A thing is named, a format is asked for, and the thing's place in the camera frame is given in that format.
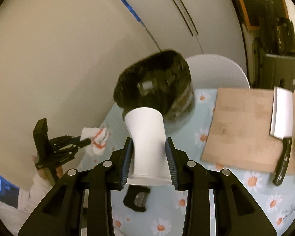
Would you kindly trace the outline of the white sleeve left forearm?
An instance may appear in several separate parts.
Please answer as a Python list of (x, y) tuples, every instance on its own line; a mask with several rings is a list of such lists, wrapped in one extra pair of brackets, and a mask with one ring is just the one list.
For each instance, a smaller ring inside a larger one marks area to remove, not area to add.
[(27, 218), (51, 188), (46, 173), (39, 169), (33, 177), (30, 191), (22, 190), (21, 197), (16, 198), (15, 205), (0, 200), (0, 219), (12, 235), (18, 235)]

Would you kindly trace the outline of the person left hand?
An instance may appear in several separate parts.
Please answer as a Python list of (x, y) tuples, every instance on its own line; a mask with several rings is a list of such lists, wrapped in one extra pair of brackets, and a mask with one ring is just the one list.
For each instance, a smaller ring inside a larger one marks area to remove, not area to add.
[[(36, 164), (38, 158), (36, 156), (31, 156), (31, 159)], [(56, 175), (57, 175), (58, 178), (61, 178), (63, 176), (63, 167), (62, 166), (57, 167), (56, 169), (54, 169), (54, 171), (56, 172)], [(48, 168), (38, 169), (37, 173), (44, 180), (49, 180), (49, 178), (52, 175), (51, 170), (48, 169)]]

